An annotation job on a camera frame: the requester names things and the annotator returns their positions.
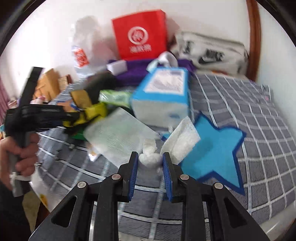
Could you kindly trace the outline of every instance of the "black sleeve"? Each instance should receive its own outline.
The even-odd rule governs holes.
[[[0,240],[27,241],[30,225],[22,207],[23,196],[13,197],[0,181]]]

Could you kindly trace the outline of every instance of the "blue and white tissue box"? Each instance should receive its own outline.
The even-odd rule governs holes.
[[[135,117],[149,126],[177,127],[189,114],[188,70],[156,68],[131,97]]]

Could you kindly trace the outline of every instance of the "blue star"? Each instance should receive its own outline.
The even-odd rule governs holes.
[[[211,177],[245,195],[236,152],[246,134],[235,127],[217,128],[203,114],[195,128],[201,140],[181,163],[185,174],[204,182]]]

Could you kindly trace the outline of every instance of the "curtain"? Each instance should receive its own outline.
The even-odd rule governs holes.
[[[8,109],[9,97],[0,79],[0,125],[4,122],[6,110]]]

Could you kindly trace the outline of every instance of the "hand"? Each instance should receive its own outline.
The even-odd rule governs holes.
[[[8,153],[20,156],[22,160],[15,165],[15,169],[22,176],[30,176],[34,173],[34,164],[38,161],[38,142],[39,136],[36,133],[30,135],[30,144],[26,148],[20,148],[12,137],[0,141],[0,180],[8,189],[12,190]]]

